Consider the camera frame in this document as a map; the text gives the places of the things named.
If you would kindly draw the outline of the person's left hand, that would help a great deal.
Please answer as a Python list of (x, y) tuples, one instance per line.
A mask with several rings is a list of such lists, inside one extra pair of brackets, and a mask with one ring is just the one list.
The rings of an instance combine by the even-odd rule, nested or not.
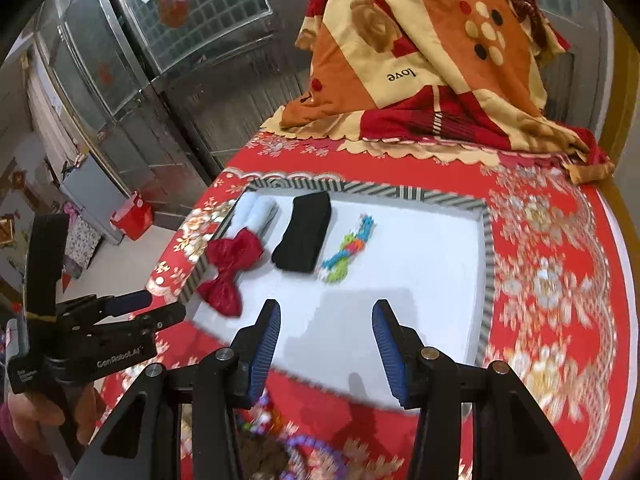
[[(76, 439), (87, 445), (96, 425), (105, 411), (105, 403), (98, 390), (88, 385), (74, 408)], [(1, 408), (1, 433), (14, 451), (34, 451), (45, 456), (51, 454), (42, 427), (61, 427), (65, 422), (63, 411), (41, 393), (9, 393)]]

